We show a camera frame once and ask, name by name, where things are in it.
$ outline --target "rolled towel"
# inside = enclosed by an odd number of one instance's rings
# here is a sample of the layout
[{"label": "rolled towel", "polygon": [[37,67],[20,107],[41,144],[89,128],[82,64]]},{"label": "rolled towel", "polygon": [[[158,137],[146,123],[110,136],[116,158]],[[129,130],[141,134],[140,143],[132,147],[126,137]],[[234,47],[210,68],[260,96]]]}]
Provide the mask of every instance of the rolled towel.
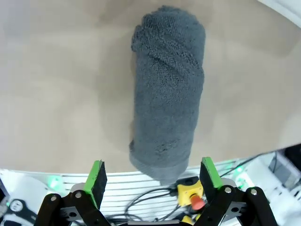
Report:
[{"label": "rolled towel", "polygon": [[175,182],[188,166],[204,47],[205,30],[195,16],[168,6],[145,15],[132,38],[137,57],[130,161],[163,185]]}]

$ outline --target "silver bolt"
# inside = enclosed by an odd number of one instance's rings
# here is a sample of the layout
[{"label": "silver bolt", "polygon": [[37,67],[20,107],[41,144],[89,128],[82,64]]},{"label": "silver bolt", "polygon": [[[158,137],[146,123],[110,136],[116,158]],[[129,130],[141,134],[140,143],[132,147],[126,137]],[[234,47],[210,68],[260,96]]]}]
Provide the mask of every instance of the silver bolt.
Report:
[{"label": "silver bolt", "polygon": [[226,187],[226,188],[225,188],[225,192],[226,192],[226,193],[231,193],[231,191],[232,191],[231,188],[229,188],[229,187]]},{"label": "silver bolt", "polygon": [[56,200],[56,196],[54,195],[54,196],[52,196],[51,198],[50,198],[50,200],[51,201],[54,201],[54,200]]},{"label": "silver bolt", "polygon": [[251,194],[252,195],[257,195],[257,191],[255,189],[251,189]]},{"label": "silver bolt", "polygon": [[79,198],[81,197],[81,193],[80,193],[80,192],[77,192],[77,193],[75,194],[75,197],[79,199]]}]

